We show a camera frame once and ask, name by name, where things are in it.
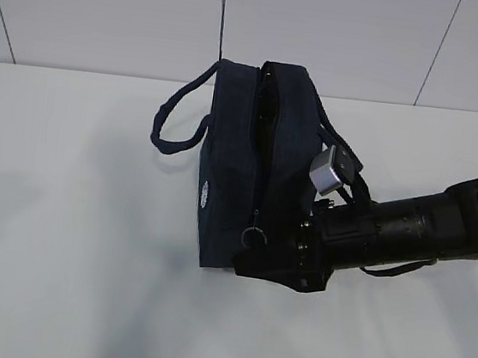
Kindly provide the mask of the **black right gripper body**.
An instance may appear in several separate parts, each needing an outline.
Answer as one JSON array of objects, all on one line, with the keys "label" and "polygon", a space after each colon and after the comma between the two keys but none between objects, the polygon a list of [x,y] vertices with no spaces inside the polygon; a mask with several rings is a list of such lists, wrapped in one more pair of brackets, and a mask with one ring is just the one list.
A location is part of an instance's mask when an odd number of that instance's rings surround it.
[{"label": "black right gripper body", "polygon": [[295,291],[320,292],[335,270],[365,265],[372,247],[373,213],[358,205],[318,200],[300,228]]}]

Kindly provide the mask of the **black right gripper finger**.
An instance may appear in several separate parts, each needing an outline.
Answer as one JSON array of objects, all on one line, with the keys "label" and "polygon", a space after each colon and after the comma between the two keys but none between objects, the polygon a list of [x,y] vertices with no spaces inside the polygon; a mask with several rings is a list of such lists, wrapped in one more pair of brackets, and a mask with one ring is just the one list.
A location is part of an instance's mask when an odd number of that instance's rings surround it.
[{"label": "black right gripper finger", "polygon": [[293,251],[264,247],[247,248],[233,256],[233,267],[238,276],[256,278],[300,290],[300,256]]}]

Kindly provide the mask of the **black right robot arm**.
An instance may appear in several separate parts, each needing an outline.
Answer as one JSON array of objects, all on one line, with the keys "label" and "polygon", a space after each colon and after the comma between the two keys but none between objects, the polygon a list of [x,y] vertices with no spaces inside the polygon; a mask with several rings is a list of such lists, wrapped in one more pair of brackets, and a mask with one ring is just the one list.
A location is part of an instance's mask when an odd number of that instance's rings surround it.
[{"label": "black right robot arm", "polygon": [[289,152],[275,142],[260,139],[255,209],[233,256],[236,274],[312,293],[336,270],[389,278],[441,261],[478,260],[478,178],[377,202],[339,135],[320,128]]}]

